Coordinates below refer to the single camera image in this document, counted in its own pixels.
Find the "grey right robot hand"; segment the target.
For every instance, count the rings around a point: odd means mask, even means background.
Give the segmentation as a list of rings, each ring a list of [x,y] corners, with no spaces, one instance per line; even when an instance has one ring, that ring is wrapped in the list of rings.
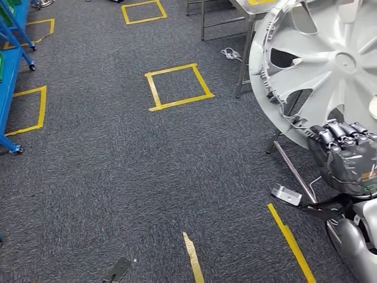
[[[329,186],[354,198],[376,195],[375,133],[336,119],[310,130],[308,149]]]

